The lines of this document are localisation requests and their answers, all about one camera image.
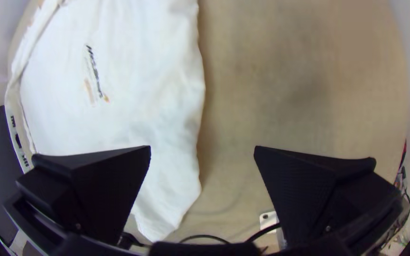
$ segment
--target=black cable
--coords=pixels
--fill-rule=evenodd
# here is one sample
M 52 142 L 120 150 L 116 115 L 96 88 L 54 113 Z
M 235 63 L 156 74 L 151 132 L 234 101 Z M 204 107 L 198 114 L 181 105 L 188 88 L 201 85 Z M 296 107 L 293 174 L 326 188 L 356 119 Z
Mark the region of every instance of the black cable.
M 189 240 L 192 240 L 192 239 L 198 239 L 198 238 L 209 238 L 209 239 L 213 239 L 213 240 L 216 240 L 216 241 L 220 241 L 223 244 L 227 244 L 227 245 L 230 244 L 229 241 L 227 241 L 225 239 L 222 239 L 222 238 L 219 238 L 219 237 L 216 237 L 216 236 L 212 236 L 212 235 L 194 235 L 194 236 L 190 236 L 190 237 L 187 237 L 187 238 L 179 241 L 179 243 L 182 244 L 186 241 L 189 241 Z
M 256 239 L 258 239 L 259 237 L 261 237 L 261 236 L 267 234 L 268 232 L 270 232 L 270 231 L 272 231 L 272 230 L 275 230 L 275 229 L 277 229 L 277 228 L 280 228 L 280 227 L 281 227 L 281 224 L 279 224 L 279 223 L 276 223 L 276 224 L 273 224 L 273 225 L 271 225 L 271 226 L 269 226 L 269 227 L 266 227 L 266 228 L 262 229 L 261 231 L 259 231 L 259 232 L 255 233 L 254 235 L 252 235 L 250 238 L 248 238 L 248 240 L 246 240 L 246 242 L 247 242 L 247 243 L 249 243 L 249 242 L 254 242 L 254 241 L 255 241 Z

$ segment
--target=wire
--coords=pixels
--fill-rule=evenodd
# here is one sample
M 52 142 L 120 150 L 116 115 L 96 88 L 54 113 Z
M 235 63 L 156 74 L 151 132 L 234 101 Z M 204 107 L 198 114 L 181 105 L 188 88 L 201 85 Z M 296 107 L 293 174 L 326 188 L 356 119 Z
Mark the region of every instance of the wire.
M 227 244 L 227 245 L 230 244 L 229 241 L 227 241 L 225 239 L 222 239 L 222 238 L 219 238 L 217 236 L 212 236 L 212 235 L 194 235 L 194 236 L 190 236 L 190 237 L 187 237 L 187 238 L 181 240 L 179 243 L 182 244 L 186 241 L 189 241 L 189 240 L 192 240 L 192 239 L 198 239 L 198 238 L 209 238 L 209 239 L 213 239 L 213 240 L 216 240 L 216 241 L 220 241 L 223 244 Z
M 259 237 L 267 234 L 268 232 L 270 232 L 272 230 L 280 228 L 280 227 L 281 227 L 281 224 L 279 222 L 276 223 L 276 224 L 273 224 L 269 227 L 266 227 L 266 228 L 262 229 L 261 231 L 259 231 L 259 232 L 255 233 L 254 235 L 252 235 L 250 238 L 248 238 L 248 240 L 246 240 L 246 242 L 247 243 L 253 242 L 254 240 L 258 239 Z
M 268 246 L 266 246 L 264 249 L 262 249 L 261 254 L 263 254 L 267 249 L 268 249 Z

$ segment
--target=black electronic device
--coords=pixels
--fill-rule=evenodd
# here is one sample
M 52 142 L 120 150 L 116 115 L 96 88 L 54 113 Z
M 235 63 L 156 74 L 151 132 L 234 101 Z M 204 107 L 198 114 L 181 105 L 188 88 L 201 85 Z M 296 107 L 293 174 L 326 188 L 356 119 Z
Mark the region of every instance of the black electronic device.
M 116 245 L 147 173 L 150 147 L 75 169 L 52 158 L 32 157 L 35 168 L 17 180 L 20 193 L 6 203 L 8 214 L 48 254 L 68 233 Z
M 400 191 L 374 173 L 374 158 L 257 146 L 254 159 L 289 247 L 336 233 L 359 255 L 371 250 L 403 212 Z
M 46 255 L 141 255 L 119 247 L 118 240 L 149 156 L 149 147 L 142 147 L 66 168 L 35 155 L 35 168 L 18 180 L 21 193 L 5 204 L 6 210 Z M 372 252 L 405 217 L 403 198 L 373 172 L 373 158 L 344 160 L 257 146 L 254 159 L 280 220 L 270 230 L 281 226 L 288 242 L 272 255 Z M 260 255 L 252 242 L 268 231 L 238 244 L 158 242 L 149 255 Z

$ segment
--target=wooden surface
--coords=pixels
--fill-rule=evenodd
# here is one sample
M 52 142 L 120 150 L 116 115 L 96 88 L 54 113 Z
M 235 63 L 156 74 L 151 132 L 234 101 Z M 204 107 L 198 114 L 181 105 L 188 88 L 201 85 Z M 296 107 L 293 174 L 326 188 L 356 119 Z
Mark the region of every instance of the wooden surface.
M 168 240 L 212 234 L 242 241 L 259 230 L 259 215 L 273 205 L 252 157 L 256 145 L 372 156 L 376 173 L 394 180 L 408 84 L 387 1 L 202 0 L 199 6 L 203 191 Z M 129 221 L 126 230 L 134 228 Z

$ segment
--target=beige surface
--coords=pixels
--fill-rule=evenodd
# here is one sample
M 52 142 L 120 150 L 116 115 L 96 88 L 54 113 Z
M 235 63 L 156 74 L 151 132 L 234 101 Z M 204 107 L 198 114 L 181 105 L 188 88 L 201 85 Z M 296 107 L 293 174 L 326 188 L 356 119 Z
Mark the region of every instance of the beige surface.
M 203 0 L 199 5 L 206 82 L 198 143 L 203 192 L 168 240 L 213 234 L 241 241 L 259 229 L 259 215 L 273 205 L 252 157 L 255 145 L 340 158 L 372 156 L 376 172 L 394 180 L 408 92 L 387 1 Z

